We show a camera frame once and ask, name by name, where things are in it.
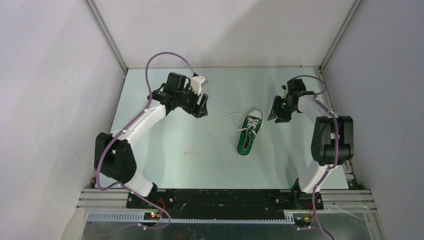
green shoe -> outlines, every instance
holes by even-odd
[[[262,127],[262,112],[253,110],[247,114],[241,125],[240,138],[236,147],[237,153],[246,157],[252,150],[252,145]]]

sneaker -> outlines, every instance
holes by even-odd
[[[246,157],[252,150],[253,142],[262,127],[262,112],[253,110],[247,114],[241,125],[240,138],[236,146],[237,153]]]

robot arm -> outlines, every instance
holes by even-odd
[[[314,124],[311,143],[313,161],[306,172],[294,184],[295,189],[310,194],[316,186],[316,192],[328,175],[354,154],[353,120],[350,116],[333,115],[336,118],[335,126],[330,110],[318,99],[313,91],[307,91],[302,79],[291,79],[282,86],[283,97],[276,96],[272,105],[268,121],[275,119],[276,123],[287,123],[292,119],[292,113],[304,113]],[[335,128],[338,128],[338,158],[335,161]]]
[[[172,110],[182,108],[195,118],[208,115],[208,95],[201,97],[202,87],[208,80],[199,75],[188,78],[185,75],[171,72],[166,83],[154,90],[152,99],[145,114],[137,119],[131,126],[117,138],[104,157],[100,172],[113,178],[132,191],[143,197],[149,195],[156,185],[148,181],[137,168],[137,163],[132,151],[131,143],[142,138],[157,122],[166,117]],[[100,157],[106,146],[120,132],[118,129],[112,134],[100,133],[95,141],[94,168],[97,169]]]

wall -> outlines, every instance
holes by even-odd
[[[353,0],[97,0],[126,64],[319,65]],[[175,57],[152,66],[180,67]]]
[[[60,239],[123,73],[82,0],[0,4],[0,239]]]
[[[424,230],[424,1],[364,1],[324,76],[389,240]]]

